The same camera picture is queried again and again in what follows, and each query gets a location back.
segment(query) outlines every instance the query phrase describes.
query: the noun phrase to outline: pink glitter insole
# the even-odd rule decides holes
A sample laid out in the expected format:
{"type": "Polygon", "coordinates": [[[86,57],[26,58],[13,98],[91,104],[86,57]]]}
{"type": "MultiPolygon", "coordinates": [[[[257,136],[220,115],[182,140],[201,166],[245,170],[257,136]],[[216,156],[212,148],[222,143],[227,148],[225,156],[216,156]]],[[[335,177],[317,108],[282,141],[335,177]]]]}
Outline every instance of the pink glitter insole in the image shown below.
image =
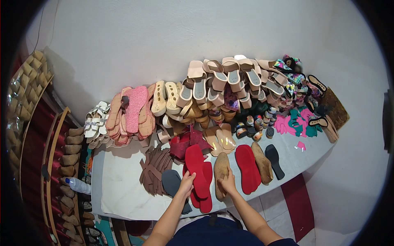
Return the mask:
{"type": "Polygon", "coordinates": [[[125,92],[128,96],[128,106],[126,108],[126,131],[129,133],[138,132],[138,116],[141,108],[147,101],[148,89],[145,86],[137,86],[125,92]]]}

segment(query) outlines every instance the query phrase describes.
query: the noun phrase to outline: red floor mat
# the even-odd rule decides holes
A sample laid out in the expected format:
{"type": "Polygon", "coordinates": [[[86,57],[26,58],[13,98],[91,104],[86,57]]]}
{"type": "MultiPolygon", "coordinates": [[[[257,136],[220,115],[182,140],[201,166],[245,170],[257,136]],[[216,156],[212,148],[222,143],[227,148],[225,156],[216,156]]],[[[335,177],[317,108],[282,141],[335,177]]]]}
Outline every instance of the red floor mat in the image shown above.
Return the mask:
{"type": "Polygon", "coordinates": [[[315,227],[312,206],[302,174],[281,185],[292,220],[295,241],[300,241],[315,227]]]}

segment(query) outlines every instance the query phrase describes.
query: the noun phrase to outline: shoe workshop table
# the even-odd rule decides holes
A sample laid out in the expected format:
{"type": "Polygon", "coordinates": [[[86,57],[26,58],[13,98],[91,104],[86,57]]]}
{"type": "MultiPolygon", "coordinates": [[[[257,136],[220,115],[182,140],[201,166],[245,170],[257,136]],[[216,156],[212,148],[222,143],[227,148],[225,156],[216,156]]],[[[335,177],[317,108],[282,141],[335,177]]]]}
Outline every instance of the shoe workshop table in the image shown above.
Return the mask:
{"type": "MultiPolygon", "coordinates": [[[[251,200],[264,193],[267,193],[285,182],[291,180],[298,174],[304,172],[325,155],[333,146],[324,132],[319,132],[317,137],[296,137],[289,133],[281,135],[275,131],[272,139],[267,139],[264,135],[258,142],[264,151],[269,144],[273,144],[279,153],[279,164],[285,174],[284,178],[277,180],[275,173],[273,180],[268,184],[260,184],[258,189],[246,195],[241,189],[241,172],[235,160],[235,150],[228,157],[230,167],[235,175],[235,183],[240,194],[245,200],[251,200]],[[306,150],[302,151],[297,146],[298,141],[305,144],[306,150]]],[[[244,137],[237,139],[233,135],[237,146],[241,144],[251,145],[252,138],[244,137]]],[[[153,133],[151,145],[156,147],[159,141],[157,135],[153,133]]],[[[127,147],[105,149],[103,144],[95,149],[92,169],[92,207],[93,212],[99,215],[125,219],[125,220],[158,220],[169,206],[172,198],[169,196],[152,196],[139,183],[142,172],[139,161],[145,161],[145,151],[138,141],[131,141],[127,147]]],[[[210,154],[205,161],[210,161],[212,167],[216,157],[210,154]]],[[[178,171],[182,177],[183,165],[173,163],[172,169],[178,171]]],[[[230,197],[226,197],[223,202],[216,199],[214,178],[210,185],[212,197],[212,212],[232,207],[230,197]]],[[[192,212],[182,215],[181,218],[202,215],[200,209],[193,207],[189,199],[192,212]]]]}

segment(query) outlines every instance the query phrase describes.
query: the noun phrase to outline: red satin cloth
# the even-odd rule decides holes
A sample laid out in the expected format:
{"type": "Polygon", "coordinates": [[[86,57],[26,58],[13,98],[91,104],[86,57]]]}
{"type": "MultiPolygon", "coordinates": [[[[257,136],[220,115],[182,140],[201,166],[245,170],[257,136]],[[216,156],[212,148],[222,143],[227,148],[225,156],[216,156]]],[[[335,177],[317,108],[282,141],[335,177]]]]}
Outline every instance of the red satin cloth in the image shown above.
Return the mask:
{"type": "MultiPolygon", "coordinates": [[[[20,167],[20,180],[21,180],[21,190],[23,202],[26,205],[27,211],[32,217],[33,221],[37,225],[40,231],[43,233],[43,237],[51,242],[51,237],[49,236],[48,227],[44,223],[44,216],[41,206],[41,165],[43,161],[44,148],[46,144],[46,138],[50,127],[52,125],[53,119],[55,117],[55,112],[44,102],[40,100],[37,108],[34,111],[32,120],[29,125],[29,129],[26,135],[22,164],[20,167]]],[[[57,120],[55,127],[52,131],[51,140],[48,145],[48,150],[46,154],[46,164],[48,164],[49,153],[52,146],[53,137],[56,128],[59,124],[57,120]]],[[[51,175],[51,201],[52,201],[52,213],[55,221],[56,231],[61,244],[66,245],[70,238],[62,232],[64,220],[58,216],[61,213],[60,205],[57,196],[61,196],[62,192],[60,190],[60,184],[58,178],[60,175],[57,172],[57,168],[60,167],[59,158],[63,155],[63,146],[65,145],[65,133],[69,130],[69,125],[64,122],[59,138],[56,144],[56,150],[53,158],[52,164],[52,175],[51,175]]],[[[44,181],[44,197],[45,197],[45,209],[48,218],[48,224],[50,227],[50,221],[48,216],[48,208],[46,203],[46,181],[44,181]]]]}

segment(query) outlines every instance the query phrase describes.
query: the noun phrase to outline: plastic water bottle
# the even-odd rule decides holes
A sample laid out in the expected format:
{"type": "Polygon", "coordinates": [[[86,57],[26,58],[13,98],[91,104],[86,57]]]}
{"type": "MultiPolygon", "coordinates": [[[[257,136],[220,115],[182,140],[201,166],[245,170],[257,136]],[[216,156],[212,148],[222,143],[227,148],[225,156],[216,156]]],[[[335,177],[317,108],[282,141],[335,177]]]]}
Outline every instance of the plastic water bottle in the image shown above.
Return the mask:
{"type": "Polygon", "coordinates": [[[87,184],[79,179],[76,179],[72,177],[71,179],[66,178],[66,183],[70,185],[70,188],[73,191],[79,192],[79,193],[85,193],[87,195],[90,195],[92,193],[92,187],[90,184],[87,184]]]}

